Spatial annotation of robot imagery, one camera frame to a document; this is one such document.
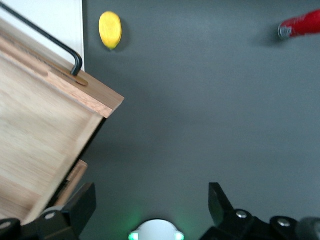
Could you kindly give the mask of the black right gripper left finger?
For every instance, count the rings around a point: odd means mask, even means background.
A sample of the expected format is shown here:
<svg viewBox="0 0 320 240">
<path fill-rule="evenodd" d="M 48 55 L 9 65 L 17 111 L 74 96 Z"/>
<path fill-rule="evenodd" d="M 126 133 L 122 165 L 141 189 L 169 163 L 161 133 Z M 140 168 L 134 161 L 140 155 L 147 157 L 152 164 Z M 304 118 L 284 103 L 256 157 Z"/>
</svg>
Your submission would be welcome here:
<svg viewBox="0 0 320 240">
<path fill-rule="evenodd" d="M 64 206 L 47 209 L 37 220 L 40 240 L 78 240 L 97 207 L 96 186 L 84 184 Z"/>
</svg>

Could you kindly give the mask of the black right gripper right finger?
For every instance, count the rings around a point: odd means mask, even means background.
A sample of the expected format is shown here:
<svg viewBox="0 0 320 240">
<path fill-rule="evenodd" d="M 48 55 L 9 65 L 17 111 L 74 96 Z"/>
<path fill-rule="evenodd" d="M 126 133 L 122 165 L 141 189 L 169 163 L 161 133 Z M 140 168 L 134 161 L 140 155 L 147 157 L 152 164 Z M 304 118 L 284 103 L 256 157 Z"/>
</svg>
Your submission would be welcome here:
<svg viewBox="0 0 320 240">
<path fill-rule="evenodd" d="M 217 182 L 208 186 L 208 208 L 214 226 L 202 240 L 269 240 L 269 225 L 246 210 L 235 209 Z"/>
</svg>

